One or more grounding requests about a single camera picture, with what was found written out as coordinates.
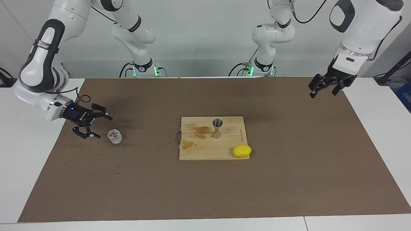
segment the clear glass cup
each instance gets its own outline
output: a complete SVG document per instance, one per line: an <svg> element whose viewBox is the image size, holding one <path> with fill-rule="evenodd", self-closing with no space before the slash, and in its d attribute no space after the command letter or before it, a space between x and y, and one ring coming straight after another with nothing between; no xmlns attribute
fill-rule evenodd
<svg viewBox="0 0 411 231"><path fill-rule="evenodd" d="M113 144L119 144L123 141L123 136L121 135L120 131L117 129L113 129L108 132L107 137Z"/></svg>

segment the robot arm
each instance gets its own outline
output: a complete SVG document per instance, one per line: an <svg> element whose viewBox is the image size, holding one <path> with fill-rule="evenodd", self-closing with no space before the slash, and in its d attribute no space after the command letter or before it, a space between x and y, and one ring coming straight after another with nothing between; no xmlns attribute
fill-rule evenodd
<svg viewBox="0 0 411 231"><path fill-rule="evenodd" d="M271 73L276 54L272 45L289 42L296 33L291 24L289 0L273 0L270 15L275 23L258 25L252 31L252 39L259 48L252 63L255 75L267 76Z"/></svg>
<svg viewBox="0 0 411 231"><path fill-rule="evenodd" d="M75 123L77 126L73 128L73 132L83 139L100 138L90 130L95 118L112 118L104 107L92 104L91 109L86 109L59 93L66 86L69 75L55 56L61 43L82 33L90 6L88 0L54 1L50 16L21 68L20 80L15 88L20 99L46 110L48 121L64 118ZM81 132L80 127L84 127L86 133Z"/></svg>
<svg viewBox="0 0 411 231"><path fill-rule="evenodd" d="M401 20L402 0L367 0L355 7L350 0L339 0L330 14L333 28L344 33L325 75L317 74L309 88L311 98L331 85L333 95L349 87L361 66L374 52L379 42Z"/></svg>
<svg viewBox="0 0 411 231"><path fill-rule="evenodd" d="M146 46L155 41L156 34L151 26L136 13L130 0L120 1L119 3L122 2L122 4L118 6L104 5L103 0L92 0L91 2L97 8L110 11L118 22L112 27L113 36L129 49L137 76L158 76L156 62L149 55Z"/></svg>
<svg viewBox="0 0 411 231"><path fill-rule="evenodd" d="M134 12L130 0L55 0L50 16L21 68L20 79L15 88L17 97L46 110L47 120L64 118L75 123L77 127L73 128L73 132L83 139L100 138L90 130L95 118L112 118L102 106L92 104L91 109L86 109L59 93L66 86L69 75L55 56L61 43L83 32L91 5L113 12L120 26L129 31L129 37L135 36L141 44L154 42L155 34L149 31L149 26ZM136 65L148 64L151 58L148 59L147 54L144 47L140 52L136 52L133 57ZM84 127L86 133L80 132L80 127Z"/></svg>

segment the cutting board handle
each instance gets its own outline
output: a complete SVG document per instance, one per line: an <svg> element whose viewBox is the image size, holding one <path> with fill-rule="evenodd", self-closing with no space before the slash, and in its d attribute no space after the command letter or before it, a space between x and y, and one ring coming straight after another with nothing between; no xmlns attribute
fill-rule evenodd
<svg viewBox="0 0 411 231"><path fill-rule="evenodd" d="M180 148L180 146L181 146L181 140L178 141L178 134L179 134L179 133L181 133L181 127L180 127L180 129L178 130L177 134L175 135L175 142L177 143L178 148Z"/></svg>

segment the yellow lemon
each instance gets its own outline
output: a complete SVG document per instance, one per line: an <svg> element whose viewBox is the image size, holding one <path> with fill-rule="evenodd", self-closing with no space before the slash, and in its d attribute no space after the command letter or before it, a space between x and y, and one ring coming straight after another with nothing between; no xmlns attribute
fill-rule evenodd
<svg viewBox="0 0 411 231"><path fill-rule="evenodd" d="M233 153L236 157L247 157L251 153L251 147L245 144L237 145L233 148Z"/></svg>

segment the table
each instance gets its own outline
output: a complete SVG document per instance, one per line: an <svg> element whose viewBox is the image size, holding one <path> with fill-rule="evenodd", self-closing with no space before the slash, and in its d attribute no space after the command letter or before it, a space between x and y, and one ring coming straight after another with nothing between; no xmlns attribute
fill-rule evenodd
<svg viewBox="0 0 411 231"><path fill-rule="evenodd" d="M81 87L71 79L66 89ZM344 90L368 135L411 203L411 115L389 87L359 78ZM70 98L75 93L66 94ZM64 120L47 122L45 112L0 89L0 230L409 230L411 214L250 219L58 222L15 224L61 131Z"/></svg>

